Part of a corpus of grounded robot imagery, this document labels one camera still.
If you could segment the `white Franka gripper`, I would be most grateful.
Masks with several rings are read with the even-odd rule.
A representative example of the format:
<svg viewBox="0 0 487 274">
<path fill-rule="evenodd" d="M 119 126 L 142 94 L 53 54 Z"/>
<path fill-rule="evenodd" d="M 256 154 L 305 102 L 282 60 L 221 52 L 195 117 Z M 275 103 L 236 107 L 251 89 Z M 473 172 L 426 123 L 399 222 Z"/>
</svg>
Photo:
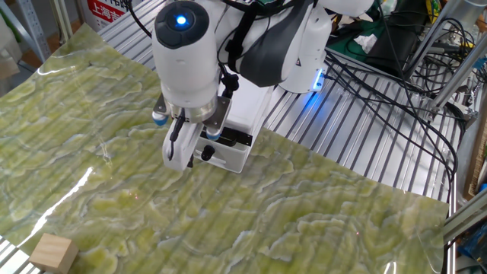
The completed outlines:
<svg viewBox="0 0 487 274">
<path fill-rule="evenodd" d="M 202 123 L 183 123 L 178 119 L 174 120 L 170 124 L 162 147 L 164 165 L 178 171 L 183 171 L 187 167 L 193 168 L 193 152 L 202 129 Z"/>
</svg>

